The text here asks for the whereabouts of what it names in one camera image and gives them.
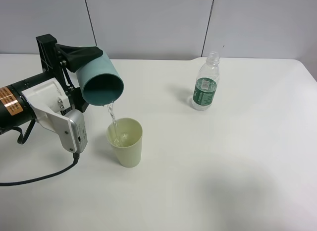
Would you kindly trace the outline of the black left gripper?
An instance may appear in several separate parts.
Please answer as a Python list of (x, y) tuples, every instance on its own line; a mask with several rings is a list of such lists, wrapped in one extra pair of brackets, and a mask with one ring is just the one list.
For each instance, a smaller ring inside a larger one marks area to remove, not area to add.
[(72, 47), (57, 44), (57, 39), (51, 34), (38, 36), (36, 41), (43, 72), (57, 79), (69, 99), (70, 107), (64, 106), (61, 114), (65, 115), (71, 109), (84, 113), (88, 103), (84, 101), (80, 88), (73, 85), (67, 69), (76, 72), (89, 62), (101, 57), (103, 51), (96, 46)]

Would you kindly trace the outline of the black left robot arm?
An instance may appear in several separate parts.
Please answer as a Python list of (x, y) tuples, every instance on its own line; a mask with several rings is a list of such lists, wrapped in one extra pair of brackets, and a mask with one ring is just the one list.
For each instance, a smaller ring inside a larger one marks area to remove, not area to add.
[(30, 132), (35, 124), (35, 112), (28, 104), (22, 91), (43, 83), (49, 79), (56, 79), (66, 97), (70, 99), (70, 106), (62, 109), (62, 114), (71, 108), (85, 112), (88, 103), (83, 99), (79, 88), (76, 88), (67, 73), (76, 72), (79, 68), (103, 55), (101, 49), (96, 46), (72, 47), (60, 45), (51, 34), (36, 37), (42, 73), (0, 89), (0, 133), (4, 134), (10, 130), (22, 133), (20, 125), (31, 121), (27, 131)]

